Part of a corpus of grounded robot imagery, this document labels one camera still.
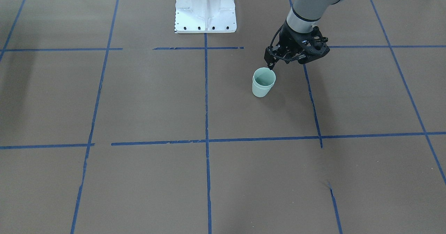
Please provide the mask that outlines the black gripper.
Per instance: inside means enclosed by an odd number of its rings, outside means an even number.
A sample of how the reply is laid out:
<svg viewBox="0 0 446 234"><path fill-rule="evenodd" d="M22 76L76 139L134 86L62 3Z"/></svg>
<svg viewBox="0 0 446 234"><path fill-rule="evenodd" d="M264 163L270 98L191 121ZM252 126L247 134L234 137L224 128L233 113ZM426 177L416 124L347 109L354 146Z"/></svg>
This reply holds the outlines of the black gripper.
<svg viewBox="0 0 446 234"><path fill-rule="evenodd" d="M280 60L287 64L291 61L297 61L301 65L308 64L323 58L330 52L327 42L328 38L322 35L318 26L311 27L308 33L299 33L284 23L279 32L275 54L272 46L268 46L263 59L269 70L273 70Z"/></svg>

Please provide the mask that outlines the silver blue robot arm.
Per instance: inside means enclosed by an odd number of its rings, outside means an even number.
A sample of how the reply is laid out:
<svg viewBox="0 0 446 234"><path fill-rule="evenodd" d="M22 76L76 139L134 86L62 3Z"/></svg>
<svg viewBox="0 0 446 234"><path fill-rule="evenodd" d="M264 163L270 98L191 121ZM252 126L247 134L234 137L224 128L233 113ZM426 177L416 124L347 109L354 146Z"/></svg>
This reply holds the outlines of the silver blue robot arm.
<svg viewBox="0 0 446 234"><path fill-rule="evenodd" d="M317 23L330 5L344 0L294 0L286 20L275 33L279 40L266 48L264 59L269 70L282 60L304 65L326 56L330 48L328 38Z"/></svg>

